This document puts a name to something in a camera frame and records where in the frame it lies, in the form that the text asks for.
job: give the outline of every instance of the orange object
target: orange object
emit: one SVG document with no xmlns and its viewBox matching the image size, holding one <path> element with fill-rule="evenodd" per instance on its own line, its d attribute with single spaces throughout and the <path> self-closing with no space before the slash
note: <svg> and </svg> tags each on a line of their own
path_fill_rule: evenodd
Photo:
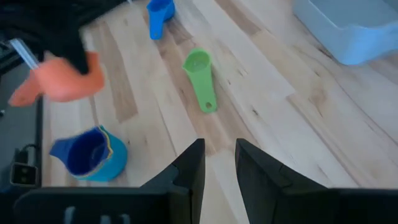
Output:
<svg viewBox="0 0 398 224">
<path fill-rule="evenodd" d="M 64 58 L 54 58 L 31 70 L 28 79 L 9 100 L 12 106 L 29 106 L 41 95 L 50 100 L 67 102 L 91 96 L 104 87 L 98 54 L 87 52 L 89 72 L 81 75 Z"/>
</svg>

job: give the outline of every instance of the light blue plastic bin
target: light blue plastic bin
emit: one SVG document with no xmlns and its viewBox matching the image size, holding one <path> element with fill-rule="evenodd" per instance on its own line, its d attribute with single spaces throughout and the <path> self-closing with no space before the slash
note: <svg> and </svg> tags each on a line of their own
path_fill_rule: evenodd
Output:
<svg viewBox="0 0 398 224">
<path fill-rule="evenodd" d="M 342 64 L 398 50 L 398 0 L 295 0 L 294 14 Z"/>
</svg>

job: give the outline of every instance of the metal rod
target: metal rod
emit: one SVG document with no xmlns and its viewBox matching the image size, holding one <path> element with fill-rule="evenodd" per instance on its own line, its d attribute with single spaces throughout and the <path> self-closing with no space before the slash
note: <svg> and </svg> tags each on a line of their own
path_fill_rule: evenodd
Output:
<svg viewBox="0 0 398 224">
<path fill-rule="evenodd" d="M 21 56 L 30 69 L 39 67 L 39 61 L 23 40 L 15 38 L 10 40 L 10 44 L 14 47 L 16 52 L 18 52 L 19 56 Z"/>
</svg>

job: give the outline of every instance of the blue measuring cup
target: blue measuring cup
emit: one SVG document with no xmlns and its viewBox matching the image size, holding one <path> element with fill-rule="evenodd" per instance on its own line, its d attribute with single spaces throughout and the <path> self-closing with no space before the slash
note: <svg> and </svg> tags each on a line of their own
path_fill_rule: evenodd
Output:
<svg viewBox="0 0 398 224">
<path fill-rule="evenodd" d="M 103 126 L 56 140 L 50 155 L 60 159 L 69 173 L 80 180 L 112 180 L 127 162 L 126 146 Z"/>
<path fill-rule="evenodd" d="M 163 23 L 174 16 L 173 0 L 152 0 L 147 5 L 149 14 L 149 32 L 152 40 L 159 40 L 163 36 Z"/>
</svg>

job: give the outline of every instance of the black object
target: black object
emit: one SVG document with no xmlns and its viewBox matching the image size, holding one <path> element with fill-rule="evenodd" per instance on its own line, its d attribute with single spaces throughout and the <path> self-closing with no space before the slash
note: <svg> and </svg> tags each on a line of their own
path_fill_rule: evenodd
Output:
<svg viewBox="0 0 398 224">
<path fill-rule="evenodd" d="M 327 189 L 244 139 L 235 161 L 251 224 L 398 223 L 398 190 Z"/>
<path fill-rule="evenodd" d="M 21 150 L 16 149 L 13 161 L 1 172 L 0 192 L 22 195 L 40 187 L 37 165 L 39 155 L 39 148 L 35 144 L 26 145 Z M 31 164 L 28 163 L 29 156 L 34 157 Z"/>
<path fill-rule="evenodd" d="M 21 38 L 35 54 L 44 50 L 66 58 L 81 74 L 88 72 L 78 28 L 121 4 L 122 0 L 1 0 L 0 42 Z M 22 60 L 10 50 L 0 57 L 0 73 Z"/>
<path fill-rule="evenodd" d="M 205 141 L 198 139 L 139 188 L 31 190 L 15 203 L 14 222 L 99 224 L 107 218 L 111 223 L 199 224 L 204 184 Z"/>
<path fill-rule="evenodd" d="M 23 149 L 16 149 L 13 162 L 1 171 L 0 176 L 0 210 L 1 223 L 12 222 L 12 206 L 22 194 L 40 187 L 40 172 L 37 158 L 28 164 L 29 156 L 41 156 L 39 148 L 29 144 Z"/>
</svg>

